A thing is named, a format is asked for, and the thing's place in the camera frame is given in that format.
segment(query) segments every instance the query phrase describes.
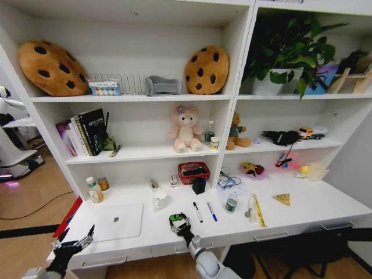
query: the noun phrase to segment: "cookie plush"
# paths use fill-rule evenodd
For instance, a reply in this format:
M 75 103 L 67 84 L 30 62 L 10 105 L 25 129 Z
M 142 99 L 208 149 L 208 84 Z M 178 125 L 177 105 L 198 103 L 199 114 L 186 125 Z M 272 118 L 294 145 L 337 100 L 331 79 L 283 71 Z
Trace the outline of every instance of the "cookie plush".
M 217 93 L 228 76 L 227 52 L 219 46 L 210 45 L 195 53 L 184 70 L 187 90 L 192 94 Z

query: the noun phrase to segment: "shelf board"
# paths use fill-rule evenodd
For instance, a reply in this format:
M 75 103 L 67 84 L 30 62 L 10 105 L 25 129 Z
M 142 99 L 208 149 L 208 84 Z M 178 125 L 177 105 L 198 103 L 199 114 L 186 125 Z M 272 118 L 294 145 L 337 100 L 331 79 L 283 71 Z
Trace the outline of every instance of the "shelf board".
M 370 99 L 372 94 L 323 94 L 305 95 L 303 100 L 332 100 L 332 99 Z M 238 100 L 299 100 L 299 95 L 280 94 L 273 96 L 264 95 L 238 95 Z
M 303 141 L 302 144 L 295 143 L 292 150 L 299 149 L 312 149 L 312 148 L 329 148 L 338 147 L 342 144 L 336 141 L 332 141 L 327 138 L 323 139 L 309 139 Z M 256 153 L 256 152 L 272 152 L 272 151 L 287 151 L 290 146 L 275 145 L 271 141 L 265 138 L 261 138 L 260 144 L 252 144 L 251 146 L 245 148 L 236 146 L 233 150 L 226 150 L 226 154 L 241 154 L 241 153 Z
M 182 102 L 182 101 L 215 101 L 230 100 L 230 95 L 162 95 L 162 96 L 145 96 L 145 95 L 122 95 L 122 96 L 71 96 L 71 97 L 31 97 L 34 103 L 79 103 L 79 102 Z
M 102 151 L 97 156 L 77 156 L 70 157 L 66 160 L 66 164 L 90 164 L 90 163 L 107 163 L 107 162 L 122 162 L 133 160 L 152 160 L 164 158 L 182 158 L 194 156 L 217 155 L 218 150 L 212 150 L 207 145 L 203 144 L 202 150 L 194 152 L 190 148 L 184 153 L 177 153 L 173 149 L 171 142 L 165 144 L 137 144 L 124 145 L 115 157 L 109 157 L 111 151 Z

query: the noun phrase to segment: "wire basket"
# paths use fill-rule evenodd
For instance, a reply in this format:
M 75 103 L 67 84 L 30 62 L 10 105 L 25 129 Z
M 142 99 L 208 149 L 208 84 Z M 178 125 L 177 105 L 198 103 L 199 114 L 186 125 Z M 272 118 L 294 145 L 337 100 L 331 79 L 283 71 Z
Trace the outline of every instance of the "wire basket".
M 199 168 L 205 169 L 206 173 L 201 174 L 191 174 L 189 176 L 186 176 L 183 174 L 184 171 L 190 171 L 190 170 L 196 170 Z M 194 177 L 203 177 L 204 179 L 208 179 L 210 175 L 210 171 L 206 164 L 203 162 L 189 162 L 189 163 L 183 163 L 178 165 L 178 176 L 180 177 L 183 184 L 188 185 L 192 184 Z

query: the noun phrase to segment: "small can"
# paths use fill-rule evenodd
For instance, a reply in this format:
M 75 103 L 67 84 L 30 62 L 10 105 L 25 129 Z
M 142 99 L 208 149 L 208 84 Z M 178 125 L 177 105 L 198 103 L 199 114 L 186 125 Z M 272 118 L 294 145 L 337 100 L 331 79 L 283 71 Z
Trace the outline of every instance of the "small can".
M 98 185 L 99 187 L 101 188 L 101 190 L 107 190 L 108 188 L 110 188 L 110 185 L 109 183 L 107 182 L 107 178 L 106 177 L 101 177 L 97 180 L 98 182 Z
M 217 149 L 219 147 L 219 138 L 212 137 L 210 138 L 210 148 L 211 149 Z

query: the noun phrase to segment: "stuffed animal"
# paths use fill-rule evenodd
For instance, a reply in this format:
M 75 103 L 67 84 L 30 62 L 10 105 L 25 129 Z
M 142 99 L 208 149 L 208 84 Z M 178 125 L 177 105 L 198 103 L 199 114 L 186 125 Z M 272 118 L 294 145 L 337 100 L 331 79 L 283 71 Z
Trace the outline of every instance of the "stuffed animal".
M 246 131 L 246 127 L 238 126 L 240 123 L 240 115 L 239 113 L 234 113 L 232 117 L 232 123 L 230 127 L 230 133 L 228 135 L 227 150 L 233 150 L 236 145 L 242 147 L 248 147 L 251 145 L 251 139 L 249 138 L 239 138 L 239 134 Z
M 178 153 L 186 151 L 186 147 L 190 147 L 193 151 L 200 151 L 202 149 L 201 142 L 197 139 L 203 132 L 203 129 L 196 126 L 199 120 L 198 108 L 190 106 L 177 106 L 172 108 L 171 118 L 176 125 L 169 135 L 175 138 L 174 150 Z
M 84 95 L 87 74 L 79 61 L 53 42 L 25 42 L 18 59 L 26 77 L 52 96 Z
M 228 55 L 219 46 L 202 48 L 188 61 L 184 78 L 187 90 L 193 94 L 210 95 L 218 92 L 228 75 Z

